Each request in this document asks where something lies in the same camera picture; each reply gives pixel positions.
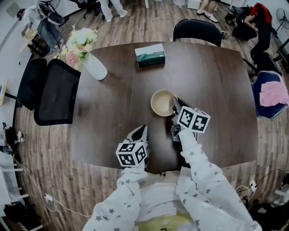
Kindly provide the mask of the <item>black standing fan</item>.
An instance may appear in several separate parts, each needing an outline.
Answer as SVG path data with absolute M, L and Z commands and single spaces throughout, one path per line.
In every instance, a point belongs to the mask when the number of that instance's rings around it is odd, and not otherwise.
M 278 8 L 276 11 L 276 17 L 278 22 L 280 23 L 279 27 L 276 29 L 276 32 L 280 28 L 289 29 L 289 12 L 283 8 Z

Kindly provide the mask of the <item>light wooden desk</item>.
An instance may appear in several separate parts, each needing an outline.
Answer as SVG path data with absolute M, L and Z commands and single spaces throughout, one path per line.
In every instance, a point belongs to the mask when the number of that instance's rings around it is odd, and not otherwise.
M 34 31 L 34 30 L 31 30 L 31 29 L 28 29 L 26 32 L 25 32 L 25 35 L 23 37 L 24 39 L 24 42 L 21 46 L 21 48 L 19 49 L 19 54 L 21 52 L 23 52 L 23 50 L 28 47 L 28 45 L 31 45 L 33 39 L 36 37 L 37 35 L 37 31 Z

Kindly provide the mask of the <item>person's right shoe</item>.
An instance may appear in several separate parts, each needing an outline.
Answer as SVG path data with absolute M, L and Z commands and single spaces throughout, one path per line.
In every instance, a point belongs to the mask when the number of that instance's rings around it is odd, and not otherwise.
M 180 171 L 162 172 L 163 182 L 177 183 L 179 175 L 180 175 Z

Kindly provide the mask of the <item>person's shoe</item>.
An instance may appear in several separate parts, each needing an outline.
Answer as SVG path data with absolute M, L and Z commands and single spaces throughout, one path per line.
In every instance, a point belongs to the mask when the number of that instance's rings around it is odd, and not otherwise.
M 177 183 L 179 175 L 180 175 L 180 171 L 162 172 L 163 182 Z
M 147 173 L 147 176 L 144 181 L 146 184 L 153 184 L 154 182 L 158 182 L 161 179 L 162 179 L 161 173 L 158 174 Z

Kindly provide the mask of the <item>black office chair with headrest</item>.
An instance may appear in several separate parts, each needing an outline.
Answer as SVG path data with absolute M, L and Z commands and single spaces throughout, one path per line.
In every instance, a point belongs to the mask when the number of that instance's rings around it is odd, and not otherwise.
M 85 9 L 86 13 L 83 15 L 83 19 L 91 11 L 94 12 L 95 16 L 98 16 L 101 12 L 101 3 L 99 0 L 77 0 L 77 5 L 80 9 Z

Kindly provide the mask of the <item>black padded office chair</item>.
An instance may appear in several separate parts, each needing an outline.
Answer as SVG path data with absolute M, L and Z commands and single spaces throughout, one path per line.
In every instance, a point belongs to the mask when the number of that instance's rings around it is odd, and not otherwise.
M 39 99 L 40 90 L 46 77 L 47 60 L 33 59 L 28 62 L 21 78 L 17 101 L 33 111 Z

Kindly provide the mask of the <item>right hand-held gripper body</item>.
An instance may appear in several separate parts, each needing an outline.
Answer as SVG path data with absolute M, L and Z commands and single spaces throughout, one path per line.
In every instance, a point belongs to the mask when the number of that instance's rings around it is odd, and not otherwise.
M 196 108 L 187 106 L 173 107 L 175 116 L 172 118 L 171 135 L 173 141 L 180 141 L 179 133 L 188 129 L 196 140 L 198 134 L 203 134 L 210 121 L 210 115 Z

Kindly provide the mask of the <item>person's right forearm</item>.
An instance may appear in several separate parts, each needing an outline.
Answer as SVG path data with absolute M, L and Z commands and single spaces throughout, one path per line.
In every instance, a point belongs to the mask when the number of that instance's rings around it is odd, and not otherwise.
M 186 231 L 262 231 L 241 202 L 222 170 L 208 161 L 192 132 L 179 134 L 190 168 L 182 168 L 176 194 L 192 222 Z

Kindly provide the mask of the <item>black high-back office chair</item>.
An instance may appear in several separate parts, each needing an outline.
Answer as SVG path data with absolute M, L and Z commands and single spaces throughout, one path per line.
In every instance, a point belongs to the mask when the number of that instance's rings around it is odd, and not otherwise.
M 282 72 L 273 58 L 266 53 L 270 46 L 271 26 L 260 24 L 258 28 L 258 43 L 250 52 L 251 59 L 254 64 L 244 59 L 245 63 L 252 69 L 252 73 L 248 74 L 249 78 L 257 76 L 261 71 L 274 71 L 280 75 Z

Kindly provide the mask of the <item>pink cloth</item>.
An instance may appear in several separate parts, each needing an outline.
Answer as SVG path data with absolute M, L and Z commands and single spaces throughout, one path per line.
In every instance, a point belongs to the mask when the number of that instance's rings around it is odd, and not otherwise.
M 269 107 L 277 104 L 289 106 L 289 94 L 287 87 L 280 75 L 279 81 L 270 81 L 261 85 L 260 105 Z

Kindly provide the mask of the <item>white rack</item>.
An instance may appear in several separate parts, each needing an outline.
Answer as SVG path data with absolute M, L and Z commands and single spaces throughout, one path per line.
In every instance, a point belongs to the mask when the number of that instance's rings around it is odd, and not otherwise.
M 29 197 L 29 194 L 21 193 L 17 173 L 23 173 L 23 168 L 17 167 L 13 159 L 0 160 L 0 205 L 11 205 Z

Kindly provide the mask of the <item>person's left shoe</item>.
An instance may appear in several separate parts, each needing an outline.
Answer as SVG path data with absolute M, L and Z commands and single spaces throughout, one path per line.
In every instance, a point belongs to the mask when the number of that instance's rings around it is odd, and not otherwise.
M 153 184 L 154 182 L 158 182 L 161 179 L 162 179 L 161 173 L 158 174 L 147 173 L 147 176 L 144 181 L 146 184 Z

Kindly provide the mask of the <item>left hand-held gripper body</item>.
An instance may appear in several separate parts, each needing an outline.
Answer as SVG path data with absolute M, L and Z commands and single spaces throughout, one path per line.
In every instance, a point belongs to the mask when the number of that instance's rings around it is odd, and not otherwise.
M 144 142 L 119 143 L 116 156 L 121 167 L 138 167 L 141 164 L 146 167 L 149 157 L 147 146 Z

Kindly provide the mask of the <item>black bag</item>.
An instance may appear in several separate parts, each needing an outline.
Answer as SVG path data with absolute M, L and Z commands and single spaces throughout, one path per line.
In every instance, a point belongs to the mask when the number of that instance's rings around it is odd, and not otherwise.
M 242 7 L 234 7 L 232 8 L 227 15 L 225 16 L 225 21 L 233 21 L 236 17 L 243 11 Z

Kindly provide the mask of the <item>black round-back chair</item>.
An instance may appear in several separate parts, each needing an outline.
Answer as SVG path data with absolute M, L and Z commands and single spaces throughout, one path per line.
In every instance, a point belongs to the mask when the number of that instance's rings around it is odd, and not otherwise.
M 182 38 L 200 39 L 221 47 L 222 35 L 220 30 L 212 23 L 197 19 L 183 19 L 173 30 L 173 41 Z

